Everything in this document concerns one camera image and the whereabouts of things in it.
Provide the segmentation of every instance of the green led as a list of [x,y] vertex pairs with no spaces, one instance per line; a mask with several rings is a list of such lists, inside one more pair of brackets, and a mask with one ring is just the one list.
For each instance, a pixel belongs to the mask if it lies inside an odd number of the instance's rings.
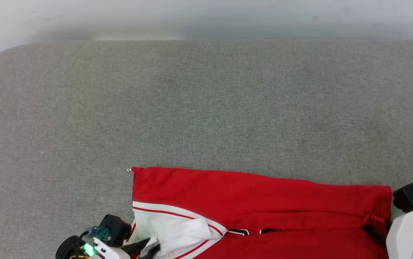
[[83,250],[86,254],[88,254],[88,257],[92,256],[93,254],[96,254],[96,250],[89,244],[84,244]]

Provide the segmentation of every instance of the black cable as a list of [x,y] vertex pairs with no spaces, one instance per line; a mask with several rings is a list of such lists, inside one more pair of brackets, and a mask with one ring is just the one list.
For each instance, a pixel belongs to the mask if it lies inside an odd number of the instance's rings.
[[82,241],[82,238],[86,235],[86,234],[88,234],[89,233],[89,231],[85,231],[84,233],[82,233],[79,237],[78,237],[78,240],[77,240],[77,249],[76,249],[76,251],[75,251],[75,259],[78,259],[78,257],[79,257],[79,252],[80,252],[80,242]]

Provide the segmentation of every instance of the gray padded table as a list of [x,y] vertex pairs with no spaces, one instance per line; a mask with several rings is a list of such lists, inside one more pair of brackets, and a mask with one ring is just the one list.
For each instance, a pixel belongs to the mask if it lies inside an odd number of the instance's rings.
[[0,54],[0,258],[53,258],[131,166],[413,182],[413,41],[56,42]]

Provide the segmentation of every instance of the folded garment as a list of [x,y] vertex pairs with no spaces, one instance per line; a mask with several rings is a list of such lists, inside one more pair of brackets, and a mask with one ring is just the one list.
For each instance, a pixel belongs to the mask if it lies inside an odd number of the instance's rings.
[[249,173],[136,168],[125,245],[156,258],[387,259],[387,186],[324,185]]

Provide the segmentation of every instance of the white wall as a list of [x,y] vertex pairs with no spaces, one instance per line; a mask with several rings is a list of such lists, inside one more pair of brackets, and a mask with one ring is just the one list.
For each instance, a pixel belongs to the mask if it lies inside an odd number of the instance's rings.
[[413,0],[0,0],[0,51],[83,39],[413,39]]

